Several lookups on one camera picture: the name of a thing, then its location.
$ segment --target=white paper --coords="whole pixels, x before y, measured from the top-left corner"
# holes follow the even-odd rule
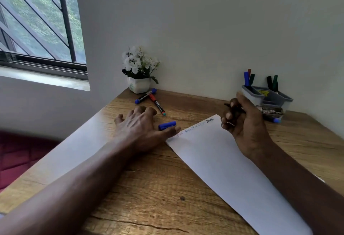
[[[268,178],[239,150],[214,115],[167,144],[260,235],[311,235],[312,230]]]

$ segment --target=flower pot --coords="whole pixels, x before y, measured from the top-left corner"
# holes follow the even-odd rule
[[[150,78],[134,79],[134,78],[128,77],[129,89],[133,91],[134,93],[148,92],[150,82],[151,82]]]

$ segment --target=hand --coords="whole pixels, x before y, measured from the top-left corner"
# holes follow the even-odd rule
[[[241,150],[247,157],[251,158],[252,153],[257,149],[273,144],[273,141],[266,129],[261,112],[242,93],[237,92],[237,98],[230,101],[231,108],[224,112],[221,118],[221,127],[228,130]],[[237,112],[241,107],[246,112]]]
[[[180,127],[169,127],[163,131],[153,128],[153,115],[157,111],[152,107],[139,106],[131,110],[124,120],[123,115],[119,114],[115,118],[115,135],[127,140],[133,147],[134,152],[146,152],[168,138],[180,132]]]

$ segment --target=wooden desk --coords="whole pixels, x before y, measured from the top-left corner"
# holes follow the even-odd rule
[[[158,90],[166,117],[182,129],[221,115],[223,101]],[[114,117],[135,107],[128,89],[99,111],[0,194],[0,213],[8,213],[46,185],[93,155],[112,136]],[[144,105],[154,107],[150,100]],[[344,141],[310,116],[288,112],[269,133],[288,154],[344,195]],[[128,165],[120,180],[87,219],[96,234],[256,234],[167,146]]]

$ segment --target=red marker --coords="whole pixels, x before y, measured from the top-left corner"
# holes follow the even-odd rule
[[[161,111],[162,115],[165,116],[166,113],[164,111],[164,109],[160,106],[160,104],[157,102],[157,99],[155,99],[153,94],[149,95],[149,98],[155,103],[155,105],[159,108],[159,110]]]

